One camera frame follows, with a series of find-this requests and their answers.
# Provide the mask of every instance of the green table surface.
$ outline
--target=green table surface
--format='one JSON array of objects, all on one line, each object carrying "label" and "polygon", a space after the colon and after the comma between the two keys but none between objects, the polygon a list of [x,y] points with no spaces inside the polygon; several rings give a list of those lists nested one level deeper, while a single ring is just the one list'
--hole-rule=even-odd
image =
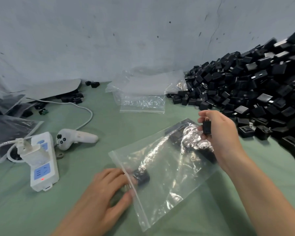
[{"label": "green table surface", "polygon": [[[29,185],[29,166],[0,164],[0,235],[48,235],[59,224],[91,182],[94,174],[114,167],[108,152],[150,136],[190,118],[196,121],[193,106],[173,105],[166,99],[165,114],[119,113],[120,107],[106,83],[98,88],[82,86],[81,106],[94,112],[92,121],[81,131],[96,134],[93,146],[74,144],[58,160],[60,180],[47,192],[35,192]],[[54,137],[63,128],[75,129],[89,113],[72,105],[48,104],[49,113],[37,112],[30,119],[43,120],[36,133],[49,131]],[[295,207],[295,160],[273,139],[241,139],[248,155],[282,190]],[[220,169],[185,200],[145,233],[134,207],[121,217],[108,235],[255,235],[234,185]]]}]

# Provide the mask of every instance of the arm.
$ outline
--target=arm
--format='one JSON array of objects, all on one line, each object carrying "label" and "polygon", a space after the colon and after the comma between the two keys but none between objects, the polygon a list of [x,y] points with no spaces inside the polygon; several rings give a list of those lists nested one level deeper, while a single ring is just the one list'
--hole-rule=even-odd
[{"label": "arm", "polygon": [[95,175],[73,209],[51,236],[102,236],[117,222],[132,202],[126,192],[113,207],[110,199],[128,179],[121,169],[105,169]]},{"label": "arm", "polygon": [[258,235],[295,236],[295,209],[246,155],[232,120],[218,111],[199,112],[199,123],[211,120],[211,142],[217,161],[231,178]]}]

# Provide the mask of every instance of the white power strip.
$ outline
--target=white power strip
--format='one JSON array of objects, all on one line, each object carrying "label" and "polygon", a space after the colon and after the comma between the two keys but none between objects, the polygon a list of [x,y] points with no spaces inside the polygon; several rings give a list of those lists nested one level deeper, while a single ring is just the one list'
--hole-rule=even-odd
[{"label": "white power strip", "polygon": [[58,166],[52,136],[49,132],[35,135],[31,139],[31,145],[40,144],[49,155],[49,161],[37,167],[31,167],[30,186],[35,191],[50,190],[54,183],[59,181]]}]

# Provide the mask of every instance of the left hand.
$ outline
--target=left hand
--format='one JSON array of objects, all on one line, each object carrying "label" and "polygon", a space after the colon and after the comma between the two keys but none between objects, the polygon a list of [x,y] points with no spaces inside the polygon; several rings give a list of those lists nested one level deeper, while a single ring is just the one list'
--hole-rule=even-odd
[{"label": "left hand", "polygon": [[51,236],[105,234],[132,203],[128,191],[115,206],[110,206],[110,199],[126,184],[128,179],[121,169],[105,169],[96,174],[79,201]]}]

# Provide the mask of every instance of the white plug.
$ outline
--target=white plug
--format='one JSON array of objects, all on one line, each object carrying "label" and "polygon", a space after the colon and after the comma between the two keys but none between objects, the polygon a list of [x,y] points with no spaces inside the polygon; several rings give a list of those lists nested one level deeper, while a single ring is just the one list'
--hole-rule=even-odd
[{"label": "white plug", "polygon": [[35,168],[50,161],[49,154],[41,147],[40,144],[32,146],[23,138],[17,138],[16,141],[18,154],[31,167]]}]

